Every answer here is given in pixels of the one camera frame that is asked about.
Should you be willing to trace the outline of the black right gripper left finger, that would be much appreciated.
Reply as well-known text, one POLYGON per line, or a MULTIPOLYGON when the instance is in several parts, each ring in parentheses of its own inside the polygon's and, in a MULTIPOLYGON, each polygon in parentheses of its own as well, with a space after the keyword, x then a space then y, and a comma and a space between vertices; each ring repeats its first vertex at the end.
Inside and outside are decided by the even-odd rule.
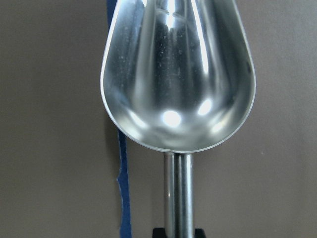
POLYGON ((165 229, 153 229, 152 238, 167 238, 165 229))

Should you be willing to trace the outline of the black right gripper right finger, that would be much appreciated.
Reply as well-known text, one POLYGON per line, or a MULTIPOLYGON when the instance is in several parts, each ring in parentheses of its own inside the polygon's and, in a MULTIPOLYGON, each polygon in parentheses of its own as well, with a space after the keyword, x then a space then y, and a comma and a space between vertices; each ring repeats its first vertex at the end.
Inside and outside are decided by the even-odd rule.
POLYGON ((203 229, 195 229, 194 238, 206 238, 206 234, 203 229))

